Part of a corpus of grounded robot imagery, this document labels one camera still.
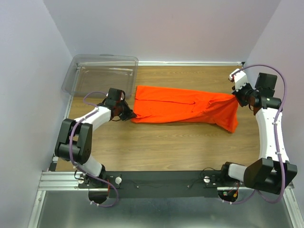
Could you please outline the orange t shirt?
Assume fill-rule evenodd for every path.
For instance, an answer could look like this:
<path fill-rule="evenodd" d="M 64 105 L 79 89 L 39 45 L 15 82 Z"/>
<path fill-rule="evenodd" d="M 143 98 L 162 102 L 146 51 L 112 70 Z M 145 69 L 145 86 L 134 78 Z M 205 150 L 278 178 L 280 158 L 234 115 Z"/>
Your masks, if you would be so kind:
<path fill-rule="evenodd" d="M 238 102 L 233 95 L 198 90 L 137 86 L 133 123 L 208 123 L 234 133 Z"/>

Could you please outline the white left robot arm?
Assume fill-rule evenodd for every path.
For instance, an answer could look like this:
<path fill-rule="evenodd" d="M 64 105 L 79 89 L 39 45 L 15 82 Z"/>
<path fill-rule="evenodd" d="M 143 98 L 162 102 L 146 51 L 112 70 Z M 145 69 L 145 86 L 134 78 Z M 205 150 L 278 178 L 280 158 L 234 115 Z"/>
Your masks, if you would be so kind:
<path fill-rule="evenodd" d="M 111 185 L 106 180 L 105 166 L 92 155 L 93 131 L 103 124 L 115 120 L 128 121 L 137 115 L 125 100 L 125 92 L 110 88 L 105 99 L 99 104 L 86 101 L 94 108 L 89 113 L 76 118 L 64 119 L 55 145 L 55 155 L 65 161 L 71 162 L 76 169 L 89 177 L 89 182 L 96 188 L 104 184 Z"/>

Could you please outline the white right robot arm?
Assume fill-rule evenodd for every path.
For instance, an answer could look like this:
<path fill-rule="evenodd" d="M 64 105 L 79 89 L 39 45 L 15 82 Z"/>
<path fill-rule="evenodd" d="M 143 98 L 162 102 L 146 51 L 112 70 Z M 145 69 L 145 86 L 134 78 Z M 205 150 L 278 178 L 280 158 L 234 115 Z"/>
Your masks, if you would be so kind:
<path fill-rule="evenodd" d="M 256 85 L 251 86 L 246 73 L 237 69 L 229 75 L 229 80 L 235 84 L 232 94 L 240 106 L 253 108 L 260 152 L 258 160 L 249 166 L 226 162 L 218 180 L 224 186 L 240 181 L 247 188 L 279 195 L 297 175 L 297 166 L 290 163 L 285 151 L 282 100 L 274 96 L 277 76 L 259 73 Z"/>

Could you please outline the clear plastic bin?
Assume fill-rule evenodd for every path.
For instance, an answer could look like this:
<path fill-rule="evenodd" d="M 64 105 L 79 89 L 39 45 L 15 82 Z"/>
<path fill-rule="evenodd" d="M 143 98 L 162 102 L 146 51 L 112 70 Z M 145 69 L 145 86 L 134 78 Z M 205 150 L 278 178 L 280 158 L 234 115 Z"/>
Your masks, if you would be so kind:
<path fill-rule="evenodd" d="M 90 92 L 107 93 L 110 88 L 125 92 L 130 98 L 135 88 L 138 58 L 114 55 L 79 54 L 73 57 L 62 91 L 84 97 Z"/>

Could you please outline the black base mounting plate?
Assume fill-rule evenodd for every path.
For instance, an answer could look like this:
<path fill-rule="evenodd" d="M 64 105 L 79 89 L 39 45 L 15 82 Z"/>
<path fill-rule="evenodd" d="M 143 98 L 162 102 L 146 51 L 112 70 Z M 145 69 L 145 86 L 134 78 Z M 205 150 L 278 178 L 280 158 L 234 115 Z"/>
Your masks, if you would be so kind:
<path fill-rule="evenodd" d="M 202 171 L 107 171 L 105 180 L 112 186 L 81 175 L 80 189 L 104 190 L 110 198 L 216 198 L 220 191 L 233 195 L 244 184 L 224 177 L 220 170 Z"/>

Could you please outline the aluminium frame rail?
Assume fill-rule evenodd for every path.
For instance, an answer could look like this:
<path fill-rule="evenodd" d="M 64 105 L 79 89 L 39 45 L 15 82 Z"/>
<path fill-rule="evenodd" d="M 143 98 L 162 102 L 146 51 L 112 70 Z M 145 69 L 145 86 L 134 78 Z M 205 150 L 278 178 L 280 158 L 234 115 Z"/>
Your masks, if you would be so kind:
<path fill-rule="evenodd" d="M 46 171 L 42 172 L 38 190 L 40 191 L 72 191 L 79 190 L 78 180 L 74 172 Z"/>

